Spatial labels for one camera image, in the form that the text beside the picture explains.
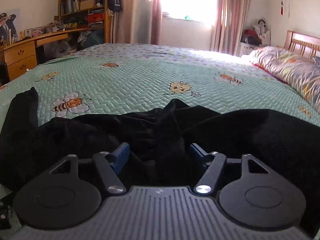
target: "headboard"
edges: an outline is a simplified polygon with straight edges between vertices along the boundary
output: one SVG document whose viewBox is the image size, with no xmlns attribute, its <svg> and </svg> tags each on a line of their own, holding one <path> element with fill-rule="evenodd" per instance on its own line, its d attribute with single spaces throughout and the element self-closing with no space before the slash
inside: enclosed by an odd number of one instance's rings
<svg viewBox="0 0 320 240">
<path fill-rule="evenodd" d="M 320 38 L 287 31 L 284 48 L 311 59 L 313 56 L 320 56 Z"/>
</svg>

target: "bright window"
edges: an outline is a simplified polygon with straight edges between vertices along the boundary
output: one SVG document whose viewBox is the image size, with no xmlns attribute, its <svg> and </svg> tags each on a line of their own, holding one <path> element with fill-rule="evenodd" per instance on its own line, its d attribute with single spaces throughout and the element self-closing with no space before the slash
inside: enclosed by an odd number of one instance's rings
<svg viewBox="0 0 320 240">
<path fill-rule="evenodd" d="M 162 11 L 175 19 L 194 20 L 214 25 L 216 0 L 161 0 Z"/>
</svg>

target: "black hat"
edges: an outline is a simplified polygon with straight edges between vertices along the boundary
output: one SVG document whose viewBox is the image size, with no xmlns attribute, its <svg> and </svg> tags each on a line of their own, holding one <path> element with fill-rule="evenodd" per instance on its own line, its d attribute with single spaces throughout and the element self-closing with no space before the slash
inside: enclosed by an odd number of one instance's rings
<svg viewBox="0 0 320 240">
<path fill-rule="evenodd" d="M 6 14 L 6 13 L 0 14 L 0 21 L 1 21 L 3 18 L 6 18 L 6 17 L 7 17 L 7 14 Z"/>
</svg>

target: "headphones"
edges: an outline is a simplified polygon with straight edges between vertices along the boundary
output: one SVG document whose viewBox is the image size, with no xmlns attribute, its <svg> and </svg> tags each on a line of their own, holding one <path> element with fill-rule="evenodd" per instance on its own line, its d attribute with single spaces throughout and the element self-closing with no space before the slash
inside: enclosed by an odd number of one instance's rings
<svg viewBox="0 0 320 240">
<path fill-rule="evenodd" d="M 260 25 L 260 22 L 263 22 L 264 27 L 267 26 L 267 24 L 266 24 L 266 22 L 265 22 L 264 20 L 261 19 L 261 20 L 258 22 L 259 25 Z"/>
</svg>

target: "silver bolt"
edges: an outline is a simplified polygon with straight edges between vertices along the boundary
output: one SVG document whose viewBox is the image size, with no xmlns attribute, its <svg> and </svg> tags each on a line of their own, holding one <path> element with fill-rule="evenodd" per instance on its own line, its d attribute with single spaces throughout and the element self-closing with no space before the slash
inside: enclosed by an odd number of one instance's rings
<svg viewBox="0 0 320 240">
<path fill-rule="evenodd" d="M 212 188 L 208 185 L 199 185 L 196 187 L 196 192 L 200 194 L 208 194 Z"/>
<path fill-rule="evenodd" d="M 120 193 L 124 192 L 124 188 L 122 186 L 118 186 L 118 185 L 110 186 L 110 187 L 108 187 L 108 192 L 111 194 L 120 194 Z"/>
</svg>

